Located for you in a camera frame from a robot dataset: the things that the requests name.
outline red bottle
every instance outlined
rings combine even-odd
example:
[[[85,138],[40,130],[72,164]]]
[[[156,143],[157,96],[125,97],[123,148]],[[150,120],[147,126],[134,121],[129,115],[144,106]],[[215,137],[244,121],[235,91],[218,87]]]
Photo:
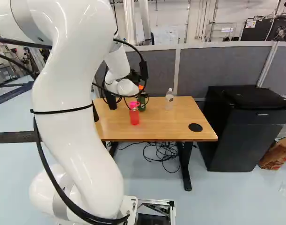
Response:
[[[130,116],[130,122],[133,125],[139,124],[139,102],[130,102],[129,107],[129,116]]]

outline plastic bottle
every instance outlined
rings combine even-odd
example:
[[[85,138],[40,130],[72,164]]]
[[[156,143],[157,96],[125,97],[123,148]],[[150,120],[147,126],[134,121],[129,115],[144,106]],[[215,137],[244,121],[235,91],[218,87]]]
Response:
[[[169,90],[166,93],[166,110],[171,110],[173,108],[173,100],[174,100],[173,89],[169,88]]]
[[[142,85],[139,85],[139,90],[142,90],[143,89],[143,86]],[[142,92],[139,96],[138,96],[138,102],[139,102],[139,111],[140,112],[143,112],[146,110],[146,101],[145,101],[145,98],[146,98],[146,93]]]
[[[133,125],[139,124],[139,102],[130,102],[129,107],[129,116],[130,116],[130,122]]]

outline table top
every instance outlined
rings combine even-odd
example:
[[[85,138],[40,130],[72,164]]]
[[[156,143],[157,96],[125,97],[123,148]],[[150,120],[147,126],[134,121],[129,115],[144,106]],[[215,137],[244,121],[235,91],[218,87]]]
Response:
[[[96,129],[103,141],[216,141],[214,130],[190,96],[174,98],[171,110],[166,110],[165,97],[150,97],[147,108],[139,113],[139,124],[130,123],[129,109],[124,101],[118,103],[116,110],[98,98],[94,100],[99,121]],[[193,132],[189,124],[197,123],[203,127],[201,132]]]

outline green bottle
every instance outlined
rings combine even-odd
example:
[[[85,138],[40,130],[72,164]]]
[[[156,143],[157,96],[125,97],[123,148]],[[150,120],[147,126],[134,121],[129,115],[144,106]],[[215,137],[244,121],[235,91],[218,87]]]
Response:
[[[146,98],[146,93],[142,92],[139,96],[138,96],[138,102],[139,102],[139,111],[140,112],[143,112],[146,110],[146,101],[145,101],[145,98]]]

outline gray cubicle partition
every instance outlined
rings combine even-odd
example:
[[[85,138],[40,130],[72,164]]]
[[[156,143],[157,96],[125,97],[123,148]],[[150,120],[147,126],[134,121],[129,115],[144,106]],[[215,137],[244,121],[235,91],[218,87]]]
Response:
[[[256,85],[270,46],[181,49],[177,95],[204,98],[212,85]]]
[[[141,51],[148,64],[149,79],[146,92],[151,96],[165,96],[174,84],[175,49]],[[136,52],[126,52],[131,69],[139,72],[140,57]],[[95,79],[101,84],[106,64],[99,67]]]
[[[278,46],[262,87],[286,95],[286,47]]]

